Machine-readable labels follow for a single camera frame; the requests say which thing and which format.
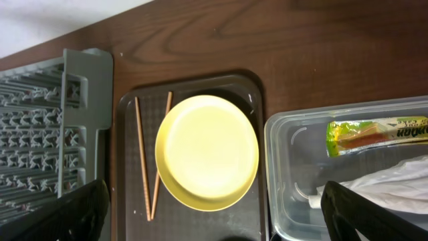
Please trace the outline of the green snack wrapper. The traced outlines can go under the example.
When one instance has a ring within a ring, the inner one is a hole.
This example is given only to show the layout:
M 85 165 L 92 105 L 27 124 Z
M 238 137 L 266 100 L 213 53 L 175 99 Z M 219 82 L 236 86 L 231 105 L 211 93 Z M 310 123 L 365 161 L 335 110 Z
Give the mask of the green snack wrapper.
M 326 129 L 329 157 L 419 142 L 427 142 L 427 118 L 424 116 L 333 121 L 328 123 Z

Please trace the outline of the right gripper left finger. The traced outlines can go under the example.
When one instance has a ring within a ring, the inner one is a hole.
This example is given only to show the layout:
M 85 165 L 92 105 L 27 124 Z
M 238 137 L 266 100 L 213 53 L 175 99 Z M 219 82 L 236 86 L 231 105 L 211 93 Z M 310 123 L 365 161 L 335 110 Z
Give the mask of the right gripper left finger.
M 110 195 L 94 180 L 61 198 L 1 226 L 2 240 L 98 240 Z

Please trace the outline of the white napkin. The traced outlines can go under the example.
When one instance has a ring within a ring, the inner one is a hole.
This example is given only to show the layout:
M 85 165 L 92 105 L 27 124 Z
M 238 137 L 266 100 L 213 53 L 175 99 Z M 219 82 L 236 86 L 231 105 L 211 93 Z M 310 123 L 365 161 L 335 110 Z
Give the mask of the white napkin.
M 341 183 L 376 205 L 398 212 L 427 213 L 427 156 Z

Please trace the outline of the yellow round plate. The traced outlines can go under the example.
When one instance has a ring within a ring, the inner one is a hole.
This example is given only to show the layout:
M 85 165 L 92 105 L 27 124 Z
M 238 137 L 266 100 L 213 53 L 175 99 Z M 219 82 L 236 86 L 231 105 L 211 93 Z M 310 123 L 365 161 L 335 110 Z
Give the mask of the yellow round plate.
M 183 205 L 216 212 L 237 203 L 257 175 L 255 130 L 233 103 L 198 95 L 175 105 L 160 124 L 155 144 L 160 178 Z

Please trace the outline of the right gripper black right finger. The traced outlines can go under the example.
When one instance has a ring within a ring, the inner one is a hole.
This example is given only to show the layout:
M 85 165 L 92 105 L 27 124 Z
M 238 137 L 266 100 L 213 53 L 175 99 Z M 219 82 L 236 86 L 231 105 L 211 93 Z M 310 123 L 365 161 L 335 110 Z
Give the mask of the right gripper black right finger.
M 321 208 L 330 239 L 426 240 L 427 231 L 394 215 L 335 181 L 328 181 Z

